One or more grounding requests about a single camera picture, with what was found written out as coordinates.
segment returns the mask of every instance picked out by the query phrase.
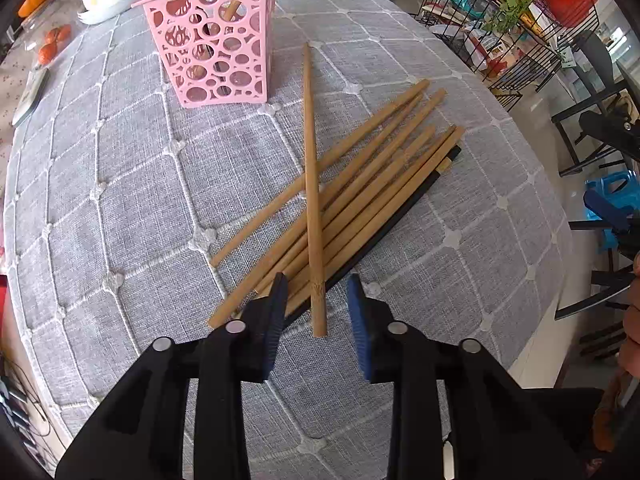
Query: metal pin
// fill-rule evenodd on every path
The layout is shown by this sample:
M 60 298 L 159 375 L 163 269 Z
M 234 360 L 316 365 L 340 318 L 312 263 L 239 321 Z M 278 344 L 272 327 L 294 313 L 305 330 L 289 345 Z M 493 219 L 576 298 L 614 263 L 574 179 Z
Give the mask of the metal pin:
M 233 321 L 229 321 L 226 326 L 226 331 L 230 334 L 239 334 L 246 328 L 246 323 L 244 321 L 240 321 L 239 319 L 235 319 Z
M 159 337 L 153 342 L 152 347 L 156 352 L 164 352 L 171 348 L 171 340 L 168 337 Z
M 391 332 L 392 334 L 401 335 L 406 333 L 406 331 L 409 330 L 409 327 L 401 321 L 393 321 L 388 324 L 386 329 L 389 330 L 389 332 Z
M 462 349 L 470 354 L 477 354 L 482 350 L 482 345 L 475 339 L 465 339 L 462 342 Z

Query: black metal rack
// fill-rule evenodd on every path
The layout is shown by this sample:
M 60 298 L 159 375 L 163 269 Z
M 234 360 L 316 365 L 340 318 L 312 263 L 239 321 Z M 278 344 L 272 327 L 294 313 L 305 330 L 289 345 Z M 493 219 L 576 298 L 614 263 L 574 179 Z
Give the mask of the black metal rack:
M 545 0 L 535 0 L 539 10 L 529 19 L 521 16 L 517 25 L 507 32 L 489 36 L 484 30 L 486 16 L 498 12 L 498 0 L 422 0 L 415 19 L 426 27 L 446 25 L 444 33 L 434 32 L 447 46 L 477 73 L 496 99 L 511 110 L 522 97 L 522 90 L 537 83 L 540 90 L 561 67 L 560 52 L 567 46 L 575 47 L 574 39 L 585 30 L 594 33 L 600 26 L 593 0 L 581 0 L 575 8 L 567 10 L 565 23 L 577 22 L 565 27 L 556 19 Z M 481 45 L 488 39 L 489 47 Z M 494 46 L 501 47 L 499 57 L 490 59 Z M 516 58 L 501 70 L 507 56 Z

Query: finger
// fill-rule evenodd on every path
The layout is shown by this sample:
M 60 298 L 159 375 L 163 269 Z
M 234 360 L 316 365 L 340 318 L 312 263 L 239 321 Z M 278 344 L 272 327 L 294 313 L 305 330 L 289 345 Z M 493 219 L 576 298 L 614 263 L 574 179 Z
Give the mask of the finger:
M 633 377 L 640 378 L 640 345 L 627 339 L 620 347 L 618 364 Z
M 625 318 L 622 321 L 625 327 L 626 335 L 633 339 L 636 343 L 640 342 L 640 310 L 634 306 L 630 306 L 625 312 Z
M 626 300 L 640 309 L 640 280 L 638 278 L 631 282 L 631 286 L 626 292 Z

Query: tiled floor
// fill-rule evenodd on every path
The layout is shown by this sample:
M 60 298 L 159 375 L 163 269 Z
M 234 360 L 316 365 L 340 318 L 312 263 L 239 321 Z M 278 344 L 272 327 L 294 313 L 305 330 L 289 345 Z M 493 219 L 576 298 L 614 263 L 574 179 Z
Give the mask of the tiled floor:
M 582 219 L 585 180 L 601 176 L 603 170 L 599 170 L 597 164 L 592 164 L 582 173 L 560 178 L 558 170 L 570 166 L 571 159 L 550 120 L 551 115 L 573 105 L 575 101 L 558 77 L 553 78 L 540 93 L 536 93 L 533 86 L 524 93 L 521 101 L 511 110 L 511 116 L 544 166 L 568 219 Z M 563 125 L 569 137 L 575 139 L 580 131 L 577 116 L 569 118 Z M 578 156 L 585 157 L 593 149 L 593 141 L 587 138 L 577 146 Z M 591 294 L 591 270 L 606 269 L 607 265 L 606 254 L 598 254 L 598 243 L 593 232 L 574 232 L 573 235 L 574 260 L 567 267 L 559 298 L 549 307 L 538 330 L 511 367 L 512 376 L 521 386 L 553 386 L 576 335 L 581 335 L 593 323 L 590 313 L 554 320 L 557 307 L 583 300 Z

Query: chopstick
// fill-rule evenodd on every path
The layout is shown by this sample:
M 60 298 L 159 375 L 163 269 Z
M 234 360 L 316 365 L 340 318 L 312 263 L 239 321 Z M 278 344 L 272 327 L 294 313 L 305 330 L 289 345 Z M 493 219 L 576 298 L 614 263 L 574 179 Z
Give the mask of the chopstick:
M 394 177 L 394 175 L 400 171 L 402 165 L 415 154 L 415 151 L 422 144 L 420 137 L 409 146 L 407 150 L 404 150 L 402 157 L 398 157 L 393 161 L 386 169 L 381 173 L 371 184 L 369 184 L 360 193 L 353 202 L 349 204 L 348 208 L 345 208 L 333 221 L 331 221 L 322 230 L 322 241 L 324 242 L 324 258 L 326 260 L 331 259 L 337 251 L 334 250 L 336 244 L 338 247 L 343 247 L 351 238 L 353 238 L 358 230 L 362 228 L 367 221 L 382 209 L 382 207 L 391 200 L 404 184 L 429 160 L 436 150 L 442 145 L 442 143 L 449 137 L 455 126 L 450 127 L 446 133 L 441 135 L 430 147 L 426 150 L 404 173 L 402 173 L 396 181 L 391 183 L 382 193 L 380 191 L 385 188 Z M 358 216 L 361 211 L 365 211 L 362 216 Z M 358 218 L 358 222 L 351 222 L 354 218 Z M 300 286 L 295 288 L 295 279 L 298 278 L 299 273 L 303 271 L 308 262 L 308 253 L 306 246 L 303 251 L 295 257 L 295 259 L 289 263 L 286 267 L 281 269 L 284 275 L 293 277 L 293 282 L 289 283 L 289 293 L 293 294 L 300 290 Z M 268 293 L 270 284 L 267 284 L 265 288 L 256 288 L 258 296 L 264 296 Z
M 419 83 L 400 94 L 396 99 L 388 105 L 381 108 L 375 115 L 369 118 L 365 123 L 357 127 L 348 137 L 341 140 L 336 146 L 326 152 L 318 162 L 318 171 L 324 171 L 334 164 L 341 156 L 348 152 L 356 143 L 370 134 L 380 124 L 386 121 L 391 115 L 396 113 L 404 104 L 416 97 L 429 86 L 430 82 L 423 79 Z M 260 227 L 268 218 L 275 214 L 289 200 L 302 191 L 305 187 L 305 176 L 301 175 L 291 184 L 289 184 L 276 198 L 269 202 L 265 207 L 260 209 L 258 213 L 250 219 L 240 231 L 229 240 L 220 251 L 212 256 L 209 265 L 217 267 L 222 260 L 244 242 L 253 232 Z
M 222 19 L 226 22 L 230 22 L 238 10 L 238 7 L 240 7 L 240 4 L 241 3 L 238 0 L 231 0 L 229 6 L 225 9 L 225 13 L 222 15 Z
M 375 216 L 369 220 L 358 233 L 343 247 L 341 247 L 335 256 L 328 260 L 324 267 L 325 279 L 329 279 L 335 274 L 368 240 L 371 238 L 394 214 L 394 212 L 418 189 L 420 184 L 430 175 L 431 171 L 440 168 L 444 171 L 450 164 L 445 161 L 447 153 L 451 150 L 462 137 L 463 128 L 456 128 L 453 134 L 440 145 L 433 156 L 418 170 L 409 181 L 402 186 L 400 191 L 396 193 Z M 310 296 L 310 285 L 305 285 L 287 301 L 286 315 L 288 316 L 295 311 L 300 304 Z
M 322 265 L 322 223 L 320 191 L 316 159 L 316 119 L 311 86 L 311 51 L 302 47 L 302 95 L 305 134 L 306 232 L 309 243 L 309 281 L 311 287 L 311 318 L 314 337 L 326 337 L 326 304 L 324 298 L 324 266 Z
M 419 126 L 420 122 L 424 120 L 424 118 L 428 115 L 428 112 L 433 110 L 435 106 L 435 102 L 431 100 L 424 105 L 424 107 L 418 112 L 418 114 L 405 126 L 405 129 L 411 128 L 411 130 L 415 129 L 415 127 Z M 354 173 L 351 171 L 357 171 L 358 168 L 351 169 L 349 174 L 353 176 Z M 346 177 L 343 175 L 347 171 L 347 168 L 336 177 L 337 179 L 344 180 Z M 209 318 L 209 325 L 212 328 L 217 328 L 222 325 L 225 319 L 230 316 L 241 304 L 242 300 L 254 290 L 254 287 L 260 282 L 261 279 L 271 270 L 271 268 L 276 265 L 276 263 L 287 253 L 289 248 L 295 243 L 296 240 L 300 237 L 300 235 L 304 232 L 306 227 L 306 211 L 302 212 L 302 214 L 298 217 L 298 219 L 293 222 L 293 224 L 287 229 L 281 236 L 278 238 L 273 245 L 267 250 L 266 253 L 258 260 L 258 262 L 254 265 L 254 268 L 244 277 L 242 282 L 236 286 L 236 288 L 223 300 L 223 302 L 218 306 L 213 316 Z
M 376 151 L 377 147 L 386 139 L 390 132 L 387 130 L 393 131 L 396 126 L 402 123 L 405 117 L 407 117 L 410 112 L 410 108 L 413 108 L 411 105 L 417 104 L 414 101 L 411 102 L 410 107 L 407 107 L 403 110 L 396 120 L 392 121 L 388 128 L 385 128 L 375 139 L 373 139 L 364 149 L 360 151 L 360 153 L 351 161 L 351 163 L 345 168 L 345 170 L 339 174 L 334 180 L 332 180 L 327 187 L 322 192 L 320 197 L 320 205 L 321 207 L 326 206 L 335 196 L 337 196 L 334 203 L 332 203 L 329 208 L 322 215 L 322 227 L 325 227 L 335 216 L 340 213 L 340 211 L 352 200 L 358 192 L 362 189 L 362 187 L 382 168 L 382 166 L 386 163 L 389 157 L 395 152 L 407 139 L 407 137 L 414 131 L 420 123 L 433 111 L 433 109 L 442 102 L 444 97 L 446 96 L 446 91 L 443 89 L 438 90 L 432 96 L 430 96 L 429 101 L 418 111 L 415 117 L 407 123 L 407 125 L 398 133 L 396 138 L 389 143 L 389 145 L 370 163 L 368 166 L 362 170 L 359 176 L 354 179 L 354 181 L 349 184 L 349 186 L 338 195 L 338 192 L 342 189 L 345 184 L 347 184 L 351 178 L 355 175 L 355 173 L 363 167 L 369 157 Z M 296 241 L 293 246 L 287 251 L 286 254 L 275 264 L 273 269 L 268 272 L 265 277 L 260 280 L 260 283 L 256 286 L 255 290 L 258 291 L 258 294 L 261 295 L 263 291 L 268 290 L 271 287 L 271 282 L 273 281 L 276 273 L 282 272 L 286 266 L 292 262 L 300 252 L 305 249 L 307 245 L 306 234 L 303 234 L 298 241 Z
M 453 160 L 455 160 L 458 155 L 461 153 L 461 149 L 459 146 L 454 146 L 447 153 L 446 158 L 440 163 L 438 168 L 442 169 L 446 166 L 450 166 Z M 367 256 L 371 252 L 371 250 L 380 243 L 386 235 L 389 234 L 391 229 L 393 229 L 399 221 L 411 210 L 411 208 L 427 193 L 428 190 L 431 189 L 431 186 L 436 183 L 436 181 L 442 176 L 442 173 L 436 170 L 431 171 L 429 176 L 425 178 L 420 186 L 411 193 L 409 198 L 404 201 L 404 203 L 396 210 L 395 213 L 391 215 L 391 218 L 387 220 L 380 229 L 376 231 L 376 233 L 366 241 L 366 243 L 359 248 L 355 254 L 349 258 L 346 263 L 340 267 L 324 284 L 324 288 L 326 290 L 330 290 L 337 283 L 340 282 L 347 274 L 349 274 L 353 268 L 362 261 L 362 259 Z M 294 322 L 296 322 L 300 316 L 302 316 L 310 307 L 310 301 L 306 300 L 294 310 L 291 314 L 289 314 L 284 320 L 284 327 L 291 326 Z

